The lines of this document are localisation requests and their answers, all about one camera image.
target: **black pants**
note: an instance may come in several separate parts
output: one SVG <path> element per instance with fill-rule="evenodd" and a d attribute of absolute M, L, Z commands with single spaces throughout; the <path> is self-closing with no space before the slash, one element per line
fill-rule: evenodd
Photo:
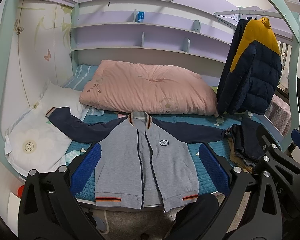
<path fill-rule="evenodd" d="M 200 236 L 219 208 L 213 194 L 200 195 L 176 215 L 170 235 L 165 240 L 195 240 Z"/>

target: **gray and navy jacket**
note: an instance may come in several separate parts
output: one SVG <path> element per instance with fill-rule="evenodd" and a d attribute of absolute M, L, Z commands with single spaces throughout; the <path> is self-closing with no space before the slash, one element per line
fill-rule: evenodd
<path fill-rule="evenodd" d="M 132 112 L 107 123 L 87 124 L 69 107 L 47 114 L 61 132 L 81 143 L 97 142 L 95 167 L 98 206 L 141 209 L 163 204 L 165 211 L 195 202 L 199 182 L 189 143 L 215 142 L 226 130 L 186 122 L 163 122 Z"/>

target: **speckled floor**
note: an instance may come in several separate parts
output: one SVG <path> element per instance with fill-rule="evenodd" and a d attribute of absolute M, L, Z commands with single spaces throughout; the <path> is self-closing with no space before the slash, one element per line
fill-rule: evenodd
<path fill-rule="evenodd" d="M 237 228 L 249 199 L 249 193 L 244 195 L 240 208 L 229 228 Z M 224 195 L 217 196 L 219 204 Z M 161 240 L 170 229 L 176 213 L 182 208 L 175 208 L 167 213 L 163 211 L 115 212 L 107 211 L 109 233 L 103 235 L 106 240 L 140 240 L 142 233 L 149 235 L 149 240 Z"/>

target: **hanging jacket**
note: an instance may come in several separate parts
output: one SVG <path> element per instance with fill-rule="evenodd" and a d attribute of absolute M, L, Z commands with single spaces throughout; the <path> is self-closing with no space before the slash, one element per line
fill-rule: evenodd
<path fill-rule="evenodd" d="M 163 204 L 165 211 L 195 202 L 199 182 L 188 143 L 214 142 L 226 130 L 186 122 L 163 122 L 132 112 L 107 123 L 87 124 L 69 107 L 53 108 L 50 122 L 74 141 L 97 142 L 95 167 L 98 206 L 141 209 Z"/>
<path fill-rule="evenodd" d="M 282 70 L 279 46 L 269 19 L 239 21 L 218 86 L 219 114 L 242 112 L 264 114 L 279 83 Z"/>

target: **white pillow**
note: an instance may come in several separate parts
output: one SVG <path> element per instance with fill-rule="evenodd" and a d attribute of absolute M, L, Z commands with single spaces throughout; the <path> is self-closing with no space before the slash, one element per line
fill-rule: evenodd
<path fill-rule="evenodd" d="M 51 82 L 46 87 L 33 108 L 23 114 L 6 134 L 5 156 L 25 177 L 31 169 L 44 173 L 66 164 L 65 152 L 72 140 L 45 117 L 46 112 L 53 106 L 68 106 L 71 114 L 81 119 L 86 107 L 79 102 L 81 91 L 55 86 Z"/>

